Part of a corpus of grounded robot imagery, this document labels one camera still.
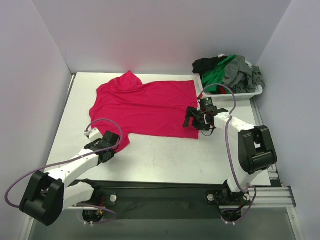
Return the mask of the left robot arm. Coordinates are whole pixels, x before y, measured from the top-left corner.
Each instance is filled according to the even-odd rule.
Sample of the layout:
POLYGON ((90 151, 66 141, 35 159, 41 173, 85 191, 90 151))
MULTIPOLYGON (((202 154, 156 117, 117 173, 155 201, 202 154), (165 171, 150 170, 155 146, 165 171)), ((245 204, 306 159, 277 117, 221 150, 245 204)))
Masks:
POLYGON ((90 169, 111 160, 116 154, 121 136, 106 131, 89 133, 89 143, 72 162, 47 172, 37 170, 30 177, 19 210, 45 226, 52 225, 69 207, 89 207, 82 212, 85 223, 104 222, 106 197, 101 186, 90 179, 77 179, 90 169))

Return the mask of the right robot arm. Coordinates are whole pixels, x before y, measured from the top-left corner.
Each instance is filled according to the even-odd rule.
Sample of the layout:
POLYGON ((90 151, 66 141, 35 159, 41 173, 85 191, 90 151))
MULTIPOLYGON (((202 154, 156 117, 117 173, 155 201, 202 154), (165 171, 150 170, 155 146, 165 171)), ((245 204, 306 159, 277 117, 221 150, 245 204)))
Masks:
POLYGON ((227 188, 222 190, 221 197, 225 203, 233 204, 239 199, 239 192, 246 193, 252 181, 277 162, 270 130, 265 125, 256 126, 234 117, 236 102, 231 110, 218 108, 211 98, 199 98, 198 104, 200 108, 187 107, 183 127, 192 126, 198 131, 211 133, 216 129, 224 131, 232 176, 225 182, 227 188), (237 140, 238 168, 232 160, 229 137, 237 140))

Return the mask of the red t-shirt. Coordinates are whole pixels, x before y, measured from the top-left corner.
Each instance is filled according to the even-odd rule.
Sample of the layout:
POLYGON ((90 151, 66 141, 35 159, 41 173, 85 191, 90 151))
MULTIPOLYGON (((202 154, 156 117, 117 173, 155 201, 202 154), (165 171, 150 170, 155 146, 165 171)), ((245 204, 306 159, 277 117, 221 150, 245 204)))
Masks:
POLYGON ((130 144, 129 134, 197 140, 195 128, 183 127, 187 108, 196 100, 193 80, 142 83, 128 71, 97 88, 89 116, 102 134, 123 134, 120 152, 130 144))

